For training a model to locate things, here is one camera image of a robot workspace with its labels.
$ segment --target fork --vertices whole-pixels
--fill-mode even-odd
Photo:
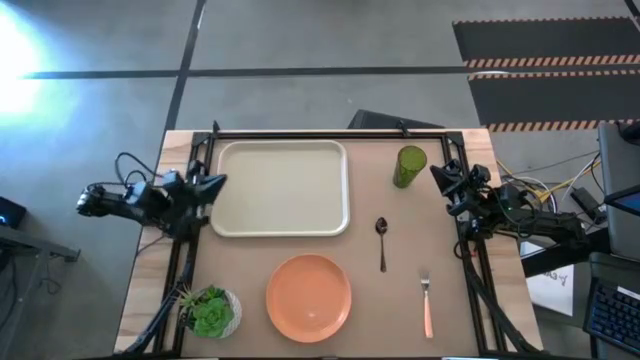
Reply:
[[[423,271],[420,275],[420,284],[424,291],[424,334],[427,339],[433,338],[431,325],[431,307],[429,306],[429,272]]]

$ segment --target green cup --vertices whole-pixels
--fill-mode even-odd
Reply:
[[[427,154],[417,146],[405,146],[398,152],[393,184],[404,189],[411,184],[420,171],[427,166]]]

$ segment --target potted succulent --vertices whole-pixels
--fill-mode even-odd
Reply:
[[[242,307],[232,292],[209,286],[197,292],[187,289],[180,294],[183,319],[196,336],[222,339],[240,325]]]

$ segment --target keyboard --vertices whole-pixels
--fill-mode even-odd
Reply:
[[[593,279],[584,330],[640,355],[640,294]]]

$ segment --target fork handle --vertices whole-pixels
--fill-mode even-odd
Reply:
[[[431,307],[429,306],[429,294],[424,294],[424,335],[427,339],[433,338],[433,327],[431,325]]]

